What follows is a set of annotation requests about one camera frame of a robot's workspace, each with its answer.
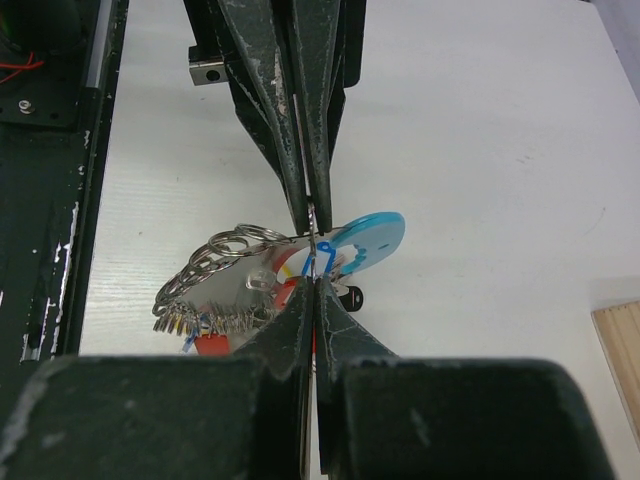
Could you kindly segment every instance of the bolt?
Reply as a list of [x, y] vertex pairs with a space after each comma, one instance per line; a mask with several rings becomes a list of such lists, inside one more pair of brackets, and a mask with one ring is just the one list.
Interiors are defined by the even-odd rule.
[[36, 110], [35, 108], [33, 108], [33, 105], [31, 105], [31, 102], [29, 100], [20, 100], [18, 102], [18, 108], [20, 109], [20, 112], [24, 113], [25, 115], [29, 115]]

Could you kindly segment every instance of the black machine part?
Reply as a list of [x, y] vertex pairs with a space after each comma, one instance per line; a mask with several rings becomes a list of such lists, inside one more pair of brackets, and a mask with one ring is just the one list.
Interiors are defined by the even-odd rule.
[[0, 85], [0, 123], [77, 127], [99, 8], [100, 0], [0, 1], [0, 63], [23, 65], [30, 54], [44, 62]]
[[360, 78], [366, 0], [184, 2], [197, 42], [190, 61], [224, 63], [238, 118], [280, 179], [297, 234], [309, 229], [308, 197], [319, 232], [330, 231], [329, 168], [344, 89]]
[[0, 39], [21, 52], [63, 55], [82, 42], [76, 0], [3, 0], [0, 15]]
[[398, 358], [309, 279], [231, 357], [43, 364], [5, 427], [0, 478], [307, 478], [314, 323], [332, 480], [614, 479], [560, 367]]

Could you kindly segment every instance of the wooden block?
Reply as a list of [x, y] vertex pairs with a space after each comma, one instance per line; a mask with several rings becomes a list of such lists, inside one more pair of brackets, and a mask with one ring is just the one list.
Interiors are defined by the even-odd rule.
[[640, 447], [640, 302], [596, 310], [593, 321]]

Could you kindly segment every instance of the blue acrylic keychain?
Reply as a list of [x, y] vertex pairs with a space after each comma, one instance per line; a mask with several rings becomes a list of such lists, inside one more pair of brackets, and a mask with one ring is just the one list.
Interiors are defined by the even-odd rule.
[[357, 250], [356, 258], [341, 273], [359, 272], [384, 260], [398, 249], [404, 232], [404, 217], [397, 212], [372, 213], [349, 222], [331, 239], [334, 250], [348, 245]]

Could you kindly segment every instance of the white table surface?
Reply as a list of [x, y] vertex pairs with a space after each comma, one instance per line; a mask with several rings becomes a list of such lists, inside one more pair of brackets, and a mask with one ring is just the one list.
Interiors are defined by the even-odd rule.
[[[238, 222], [292, 233], [228, 87], [192, 86], [193, 42], [182, 2], [131, 1], [82, 354], [175, 354], [150, 309], [189, 254]], [[347, 95], [336, 222], [407, 220], [359, 321], [403, 356], [560, 363], [639, 478], [590, 311], [640, 298], [640, 107], [595, 8], [372, 0]]]

